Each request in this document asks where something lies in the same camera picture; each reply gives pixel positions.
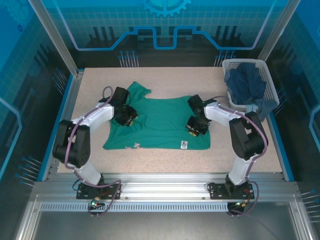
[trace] blue tape edge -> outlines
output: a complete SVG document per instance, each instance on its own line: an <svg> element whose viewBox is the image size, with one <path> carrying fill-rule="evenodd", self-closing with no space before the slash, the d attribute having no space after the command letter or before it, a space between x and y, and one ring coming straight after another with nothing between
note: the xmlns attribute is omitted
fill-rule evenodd
<svg viewBox="0 0 320 240"><path fill-rule="evenodd" d="M68 94L69 94L69 90L70 90L73 78L74 77L70 74L70 77L69 77L69 80L68 80L68 84L66 85L66 88L65 88L65 91L64 91L64 95L63 95L63 98L62 98L62 101L61 101L61 105L60 105L60 108L59 108L59 111L58 111L58 115L56 116L56 119L55 119L55 122L54 122L54 125L53 125L53 129L52 129L52 133L51 133L50 140L49 140L49 143L48 143L48 147L46 148L46 151L45 151L45 154L44 154L43 162L42 162L42 165L41 165L41 168L40 168L40 172L39 172L39 175L38 175L38 178L37 178L38 182L41 182L42 178L44 177L44 174L45 174L45 171L46 171L46 166L48 164L50 153L51 153L52 147L54 145L54 140L56 138L56 134L57 134L57 131L58 131L58 126L59 126L59 123L60 123L60 120L61 120L61 116L62 116L62 113L64 111L65 105L66 105L67 97L68 97Z"/></svg>
<svg viewBox="0 0 320 240"><path fill-rule="evenodd" d="M288 180L290 182L293 182L293 181L295 181L295 178L294 178L294 175L291 170L291 166L290 166L289 159L288 159L288 156L287 156L287 153L285 150L285 146L284 146L282 139L281 139L281 136L280 136L280 132L279 132L279 129L278 129L278 126L276 123L275 116L272 112L269 114L269 116L270 116L271 124L272 124L273 130L274 130L275 138L277 140L277 143L278 143L278 146L280 149L280 153L282 156L282 160L283 160L283 164L284 164L284 168L285 168L284 170L286 171L286 174L288 176Z"/></svg>

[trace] white laundry basket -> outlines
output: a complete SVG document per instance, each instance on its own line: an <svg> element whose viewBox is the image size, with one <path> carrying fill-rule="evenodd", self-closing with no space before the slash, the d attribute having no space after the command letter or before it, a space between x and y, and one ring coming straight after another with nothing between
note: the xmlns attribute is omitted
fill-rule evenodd
<svg viewBox="0 0 320 240"><path fill-rule="evenodd" d="M267 64L258 59L247 59L247 58L234 58L234 59L226 59L222 62L222 69L223 74L226 75L227 72L230 71L230 69L236 69L241 63L252 63L255 64L255 67L259 69L262 81L266 82L265 85L265 91L264 91L264 97L263 99L266 101L275 100L279 105L279 98L277 95L277 91L274 85L274 82L272 81L269 69L267 67ZM230 108L237 111L246 111L246 105L236 105L232 102L230 93L227 91L227 95L229 98Z"/></svg>

